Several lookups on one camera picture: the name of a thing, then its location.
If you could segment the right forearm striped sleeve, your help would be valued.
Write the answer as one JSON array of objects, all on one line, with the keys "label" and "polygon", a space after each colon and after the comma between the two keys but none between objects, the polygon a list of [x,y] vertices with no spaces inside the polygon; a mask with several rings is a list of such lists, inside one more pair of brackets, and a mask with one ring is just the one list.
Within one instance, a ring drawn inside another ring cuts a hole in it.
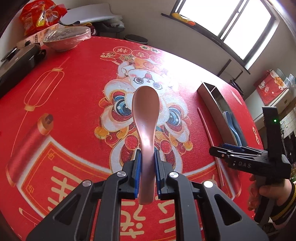
[{"label": "right forearm striped sleeve", "polygon": [[284,228],[295,213],[295,184],[293,182],[290,183],[292,185],[292,190],[287,201],[281,206],[275,205],[271,213],[273,226],[277,230]]}]

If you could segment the right hand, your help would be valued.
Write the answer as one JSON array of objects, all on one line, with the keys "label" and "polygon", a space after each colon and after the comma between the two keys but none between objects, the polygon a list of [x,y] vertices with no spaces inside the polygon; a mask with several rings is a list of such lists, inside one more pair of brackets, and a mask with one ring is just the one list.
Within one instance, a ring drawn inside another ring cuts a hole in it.
[{"label": "right hand", "polygon": [[260,204],[260,197],[274,199],[277,206],[282,206],[289,198],[292,192],[292,183],[285,179],[281,184],[265,185],[257,187],[255,176],[251,175],[249,180],[252,184],[249,187],[248,210],[257,209]]}]

